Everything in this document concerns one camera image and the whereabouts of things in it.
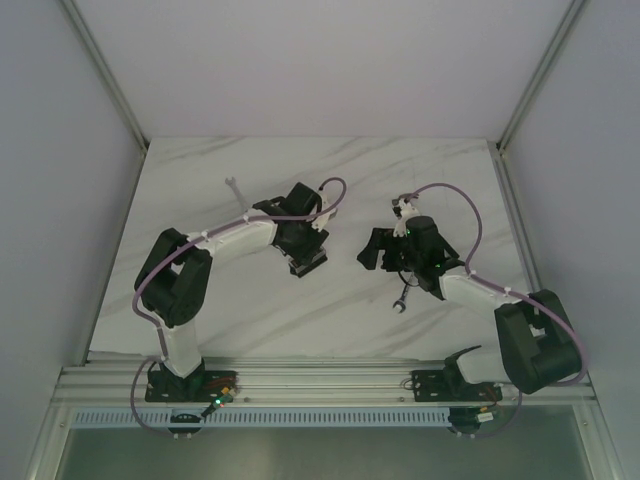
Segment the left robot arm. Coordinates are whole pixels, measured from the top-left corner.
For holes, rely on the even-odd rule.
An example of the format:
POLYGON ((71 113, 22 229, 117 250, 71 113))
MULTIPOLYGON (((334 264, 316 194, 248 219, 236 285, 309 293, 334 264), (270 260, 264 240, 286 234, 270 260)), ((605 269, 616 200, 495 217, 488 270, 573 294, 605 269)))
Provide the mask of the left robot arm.
POLYGON ((274 247, 301 278, 327 260, 326 225, 335 211, 323 187, 297 183, 287 196, 258 202, 227 225, 190 235, 169 228, 159 235, 134 282, 132 307, 154 324, 174 396, 192 402, 204 390, 194 318, 211 270, 274 247))

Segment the black fuse box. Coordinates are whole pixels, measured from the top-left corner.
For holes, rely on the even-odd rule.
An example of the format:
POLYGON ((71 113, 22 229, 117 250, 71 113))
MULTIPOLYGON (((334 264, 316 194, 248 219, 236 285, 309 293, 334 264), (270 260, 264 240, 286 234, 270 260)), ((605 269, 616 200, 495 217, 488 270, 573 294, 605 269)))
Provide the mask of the black fuse box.
POLYGON ((327 260, 328 257, 325 248, 320 247, 305 260, 290 257, 288 260, 289 272, 297 278, 302 278, 325 263, 327 260))

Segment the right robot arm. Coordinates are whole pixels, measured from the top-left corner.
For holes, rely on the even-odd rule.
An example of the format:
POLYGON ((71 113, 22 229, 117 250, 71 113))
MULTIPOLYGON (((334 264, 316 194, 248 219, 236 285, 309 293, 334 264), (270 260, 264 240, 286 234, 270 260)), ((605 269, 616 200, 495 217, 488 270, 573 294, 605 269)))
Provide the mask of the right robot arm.
POLYGON ((453 398, 476 390, 477 373, 502 374, 525 394, 580 381, 586 374, 584 348, 559 297, 550 290, 521 294, 479 278, 429 216, 400 221, 394 229, 373 229, 357 261, 367 270, 410 273, 437 299, 495 321, 497 349, 463 353, 444 372, 444 390, 453 398))

